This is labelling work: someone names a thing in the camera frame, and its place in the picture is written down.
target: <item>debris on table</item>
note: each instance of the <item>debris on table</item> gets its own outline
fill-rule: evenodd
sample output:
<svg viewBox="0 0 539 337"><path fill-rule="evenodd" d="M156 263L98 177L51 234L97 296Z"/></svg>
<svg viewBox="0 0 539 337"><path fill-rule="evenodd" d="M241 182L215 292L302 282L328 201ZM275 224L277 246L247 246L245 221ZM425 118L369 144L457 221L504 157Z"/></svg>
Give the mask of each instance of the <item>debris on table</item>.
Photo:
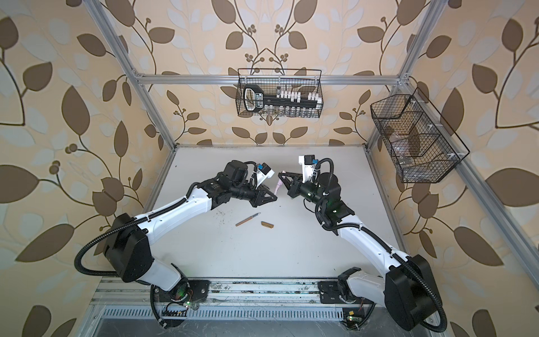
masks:
<svg viewBox="0 0 539 337"><path fill-rule="evenodd" d="M273 225L271 223L267 223L267 222L264 222L264 221L261 221L260 224L264 227L268 227L268 228L273 228Z"/></svg>

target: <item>pen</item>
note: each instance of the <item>pen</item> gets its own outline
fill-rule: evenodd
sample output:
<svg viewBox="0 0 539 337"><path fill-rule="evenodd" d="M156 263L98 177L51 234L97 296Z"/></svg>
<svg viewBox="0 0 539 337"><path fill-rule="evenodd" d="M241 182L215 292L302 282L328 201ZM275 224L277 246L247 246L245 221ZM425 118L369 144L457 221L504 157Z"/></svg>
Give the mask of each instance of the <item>pen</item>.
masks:
<svg viewBox="0 0 539 337"><path fill-rule="evenodd" d="M257 216L257 215L259 215L259 214L260 214L260 213L256 213L256 214L251 215L251 216L248 217L247 219L238 222L238 223L236 224L236 226L240 226L241 224L246 223L247 221L251 220L252 218L254 218L255 216Z"/></svg>

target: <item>pink object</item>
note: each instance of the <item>pink object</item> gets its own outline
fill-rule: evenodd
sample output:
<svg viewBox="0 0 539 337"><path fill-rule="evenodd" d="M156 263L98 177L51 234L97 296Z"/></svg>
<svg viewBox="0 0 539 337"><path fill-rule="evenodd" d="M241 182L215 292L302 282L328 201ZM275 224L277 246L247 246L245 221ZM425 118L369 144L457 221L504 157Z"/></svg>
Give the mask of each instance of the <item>pink object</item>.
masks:
<svg viewBox="0 0 539 337"><path fill-rule="evenodd" d="M275 186L275 192L273 192L273 194L277 194L277 191L279 190L279 187L281 187L282 185L282 181L281 179L279 179L279 181L277 182L277 186Z"/></svg>

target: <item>wire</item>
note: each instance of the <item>wire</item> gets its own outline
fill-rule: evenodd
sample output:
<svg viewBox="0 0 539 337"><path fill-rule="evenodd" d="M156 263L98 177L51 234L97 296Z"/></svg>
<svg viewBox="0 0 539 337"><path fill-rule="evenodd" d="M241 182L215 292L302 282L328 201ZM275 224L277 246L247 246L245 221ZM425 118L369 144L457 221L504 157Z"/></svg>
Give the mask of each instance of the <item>wire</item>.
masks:
<svg viewBox="0 0 539 337"><path fill-rule="evenodd" d="M307 205L305 205L305 201L307 201L307 199L303 198L303 206L305 206L305 209L311 213L314 213L314 211L311 211L310 209L307 208Z"/></svg>

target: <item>ventilation grille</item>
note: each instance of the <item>ventilation grille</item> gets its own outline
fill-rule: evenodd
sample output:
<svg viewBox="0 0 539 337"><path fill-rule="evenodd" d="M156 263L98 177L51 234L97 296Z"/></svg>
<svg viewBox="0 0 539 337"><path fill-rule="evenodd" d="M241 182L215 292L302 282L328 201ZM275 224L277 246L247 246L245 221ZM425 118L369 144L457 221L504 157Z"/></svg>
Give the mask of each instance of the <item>ventilation grille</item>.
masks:
<svg viewBox="0 0 539 337"><path fill-rule="evenodd" d="M169 311L178 312L169 307ZM154 319L150 307L107 305L103 318L109 319ZM342 321L343 313L339 307L286 307L258 308L249 307L208 307L201 306L198 310L188 310L188 319L196 320L296 320L296 321Z"/></svg>

